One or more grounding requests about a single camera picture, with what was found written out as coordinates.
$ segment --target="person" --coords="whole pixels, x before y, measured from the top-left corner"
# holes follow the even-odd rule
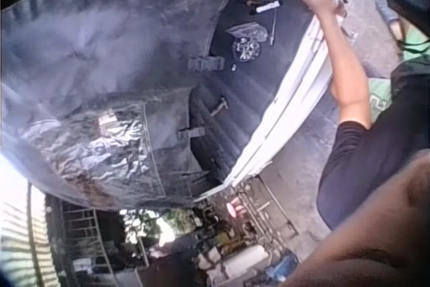
[[[366,72],[337,3],[303,1],[324,32],[339,104],[316,199],[333,232],[282,286],[430,286],[430,56],[398,66],[392,103],[372,123]]]

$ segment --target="concrete floor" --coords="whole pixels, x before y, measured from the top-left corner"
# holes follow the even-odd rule
[[[397,49],[374,2],[349,0],[344,26],[349,32],[358,33],[355,50],[361,61],[387,77],[398,63]],[[261,173],[300,233],[287,243],[300,260],[329,234],[316,211],[315,198],[319,176],[333,144],[336,120],[335,102],[326,94],[273,163]]]

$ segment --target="black t-shirt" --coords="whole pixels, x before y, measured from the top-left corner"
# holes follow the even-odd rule
[[[369,130],[357,122],[339,125],[316,201],[330,229],[351,215],[417,151],[430,147],[429,78],[421,75],[411,80],[397,91],[392,105]]]

